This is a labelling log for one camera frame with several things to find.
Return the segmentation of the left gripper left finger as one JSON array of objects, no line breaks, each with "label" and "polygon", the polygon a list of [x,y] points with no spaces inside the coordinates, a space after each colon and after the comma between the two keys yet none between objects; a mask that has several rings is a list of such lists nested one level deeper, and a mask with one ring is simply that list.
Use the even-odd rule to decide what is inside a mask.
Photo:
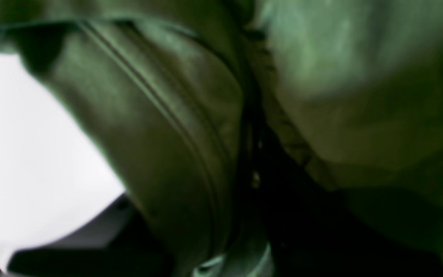
[{"label": "left gripper left finger", "polygon": [[18,277],[170,277],[174,259],[121,195],[83,227],[51,244],[16,251]]}]

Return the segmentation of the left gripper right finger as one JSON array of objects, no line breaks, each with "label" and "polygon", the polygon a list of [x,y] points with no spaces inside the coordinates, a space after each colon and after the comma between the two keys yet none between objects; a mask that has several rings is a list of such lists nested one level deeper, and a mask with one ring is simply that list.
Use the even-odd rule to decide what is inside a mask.
[{"label": "left gripper right finger", "polygon": [[251,130],[252,193],[278,277],[443,277],[443,261],[361,222],[316,184],[264,124]]}]

